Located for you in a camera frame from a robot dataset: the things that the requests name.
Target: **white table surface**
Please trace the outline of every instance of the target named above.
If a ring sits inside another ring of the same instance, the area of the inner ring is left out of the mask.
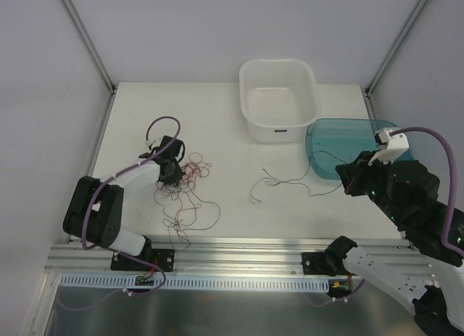
[[[359,86],[319,85],[322,118],[367,118]],[[395,226],[367,198],[349,197],[340,187],[334,193],[308,197],[301,186],[256,188],[263,203],[249,201],[250,187],[266,168],[279,179],[302,176],[307,169],[303,141],[259,144],[247,133],[240,111],[237,83],[121,83],[104,133],[94,170],[95,177],[113,174],[147,151],[146,127],[157,117],[173,115],[182,124],[179,139],[186,158],[200,152],[212,163],[210,175],[197,183],[195,192],[221,209],[218,223],[207,231],[190,231],[203,237],[398,239]],[[175,124],[155,125],[151,139],[172,135]],[[304,182],[311,193],[324,193],[339,182],[317,177],[312,170]],[[123,225],[142,234],[167,234],[162,208],[153,201],[155,188],[142,189],[125,205]],[[163,200],[174,214],[179,204]],[[212,224],[214,205],[198,210],[197,228]]]

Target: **tangled wire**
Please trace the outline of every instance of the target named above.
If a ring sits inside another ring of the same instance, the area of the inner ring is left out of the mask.
[[[182,251],[190,247],[191,241],[187,235],[187,231],[206,231],[211,229],[218,221],[220,217],[220,207],[215,202],[202,200],[195,192],[196,183],[199,179],[203,179],[209,176],[211,163],[203,161],[203,156],[198,152],[193,152],[188,156],[188,162],[181,167],[184,172],[183,178],[175,186],[157,184],[157,190],[154,193],[154,201],[163,208],[163,214],[165,217],[162,219],[163,224],[167,227],[169,234],[169,241],[171,247],[174,250]],[[166,207],[163,203],[157,200],[157,194],[161,195],[162,199],[170,199],[174,202],[179,203],[179,208],[175,212],[174,216],[170,216],[166,212]],[[193,228],[192,226],[196,223],[198,216],[198,209],[204,204],[214,205],[218,210],[216,220],[211,226],[205,228]],[[193,213],[193,219],[187,221],[184,216],[186,213]],[[181,247],[175,247],[172,241],[172,233],[175,232]]]

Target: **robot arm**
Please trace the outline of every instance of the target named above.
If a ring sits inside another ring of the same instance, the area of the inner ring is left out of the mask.
[[[361,276],[409,311],[427,335],[464,335],[464,267],[434,259],[432,264],[441,289],[395,271],[343,236],[335,239],[322,257],[311,261],[312,270],[319,274]]]
[[[164,136],[161,149],[173,138]],[[121,226],[123,205],[138,190],[161,181],[163,184],[177,184],[183,176],[176,160],[183,147],[181,140],[175,139],[170,146],[154,160],[148,160],[154,152],[139,156],[138,167],[109,182],[99,193],[97,203],[92,207],[86,229],[86,238],[99,247],[138,256],[140,259],[152,256],[151,241],[140,234]],[[90,176],[81,178],[75,188],[67,210],[63,229],[66,233],[81,237],[83,222],[92,195],[102,184],[100,179]]]
[[[392,270],[346,237],[336,239],[311,266],[321,274],[361,276],[402,304],[427,335],[464,335],[463,257],[450,249],[464,248],[464,213],[454,209],[450,245],[443,245],[447,206],[437,200],[439,179],[417,160],[392,163],[409,147],[406,136],[392,136],[393,130],[376,134],[379,151],[361,152],[336,171],[346,194],[367,195],[430,258],[441,289]]]

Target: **white cable carrier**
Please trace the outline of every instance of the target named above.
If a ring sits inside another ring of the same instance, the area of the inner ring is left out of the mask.
[[[97,287],[108,289],[150,289],[162,278],[149,279],[153,286],[140,286],[141,275],[126,274],[71,274],[62,275],[63,287]],[[328,292],[328,280],[317,278],[249,278],[243,276],[167,276],[162,289],[171,290],[221,290],[221,291],[280,291]]]

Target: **metal frame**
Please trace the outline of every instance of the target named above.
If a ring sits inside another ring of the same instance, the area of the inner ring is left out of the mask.
[[[418,18],[422,15],[425,7],[427,6],[429,2],[430,0],[417,0],[416,1],[413,9],[407,16],[405,23],[401,27],[401,30],[399,31],[397,37],[393,41],[393,44],[391,44],[388,52],[386,53],[384,59],[382,60],[380,67],[378,68],[376,74],[374,75],[372,82],[370,83],[368,87],[367,93],[369,97],[372,96],[372,93],[374,92],[374,90],[376,89],[380,81],[382,80],[383,76],[385,75],[385,72],[389,69],[390,65],[395,60],[402,46],[405,44],[407,37],[410,35],[411,30],[413,29],[414,25],[418,21]]]
[[[96,69],[99,71],[101,78],[103,79],[105,85],[107,86],[110,92],[114,92],[116,85],[111,81],[111,78],[105,68],[102,59],[99,56],[99,53],[96,51],[94,43],[90,38],[86,27],[82,23],[82,20],[79,17],[79,13],[75,8],[72,0],[60,0],[63,4],[63,7],[66,9],[67,14],[70,16],[71,22],[73,23],[76,31],[78,32],[80,38],[82,39],[85,47],[88,50],[88,53],[91,59],[94,61]]]
[[[156,248],[171,248],[169,237],[151,236],[151,239]],[[273,282],[305,277],[309,279],[303,274],[301,253],[324,251],[331,242],[332,239],[197,237],[187,250],[176,252],[174,271],[167,275],[205,281],[211,280],[211,277],[250,277]],[[360,239],[357,243],[392,269],[433,284],[435,276],[427,258],[417,250],[412,250],[406,239]],[[53,245],[44,269],[42,292],[35,316],[28,325],[28,335],[42,335],[46,331],[62,274],[119,276],[121,272],[109,270],[112,255],[110,251],[101,248],[85,251],[79,239]],[[333,279],[328,276],[310,278]]]
[[[72,0],[60,1],[110,92],[110,98],[86,168],[86,173],[91,173],[98,157],[117,86],[112,82]],[[373,91],[394,61],[429,1],[417,0],[372,82],[363,91],[369,118],[376,119],[371,102]],[[152,237],[152,240],[156,243],[156,247],[170,247],[167,237]],[[282,280],[298,276],[302,278],[304,276],[300,254],[302,252],[323,251],[330,242],[332,242],[332,239],[224,239],[199,237],[195,238],[188,250],[176,253],[175,270],[169,275],[204,276],[205,279],[209,276],[272,277]],[[371,255],[381,258],[388,266],[398,269],[407,276],[433,284],[435,276],[431,265],[428,264],[426,257],[414,250],[406,239],[364,239],[357,242]],[[25,331],[27,335],[43,335],[46,331],[53,301],[63,273],[99,272],[108,275],[116,274],[109,270],[111,256],[111,252],[100,248],[84,251],[80,246],[80,242],[70,237],[63,243],[53,245],[41,278],[41,291],[34,304],[34,313],[29,315],[30,318],[26,323]]]

